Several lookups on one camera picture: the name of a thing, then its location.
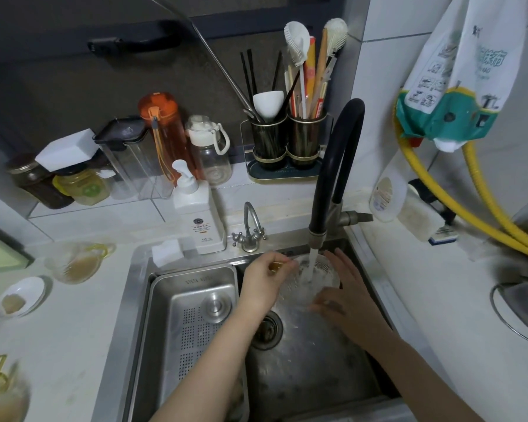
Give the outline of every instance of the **hand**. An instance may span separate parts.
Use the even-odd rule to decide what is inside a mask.
[[[325,287],[320,291],[310,310],[331,321],[348,338],[370,353],[383,338],[394,335],[380,310],[368,294],[360,271],[342,250],[330,251],[325,256],[338,273],[343,289]]]
[[[284,263],[276,274],[268,269],[272,262]],[[280,286],[298,266],[296,261],[274,251],[260,256],[244,272],[243,289],[239,298],[239,310],[254,316],[260,323],[266,313],[276,303]]]

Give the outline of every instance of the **forearm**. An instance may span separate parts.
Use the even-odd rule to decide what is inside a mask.
[[[419,422],[483,422],[397,335],[384,334],[368,351],[387,372]]]
[[[235,310],[151,422],[223,422],[259,323]]]

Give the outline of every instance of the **black cup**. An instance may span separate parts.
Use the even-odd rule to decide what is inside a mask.
[[[289,117],[288,156],[292,164],[301,170],[310,169],[319,156],[322,122],[326,113],[321,118],[303,120]]]
[[[254,148],[252,153],[262,168],[278,170],[286,164],[286,133],[284,117],[280,121],[259,124],[251,121]]]

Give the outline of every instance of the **white plate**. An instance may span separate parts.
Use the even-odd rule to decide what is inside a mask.
[[[2,300],[7,295],[16,294],[25,300],[25,304],[16,312],[7,314],[2,306]],[[40,277],[28,277],[11,285],[0,295],[0,318],[9,319],[21,317],[31,312],[45,297],[45,282]]]

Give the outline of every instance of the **hanging plastic bag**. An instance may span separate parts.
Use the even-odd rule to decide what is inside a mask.
[[[527,0],[452,0],[397,100],[408,137],[453,152],[485,137],[512,90]]]

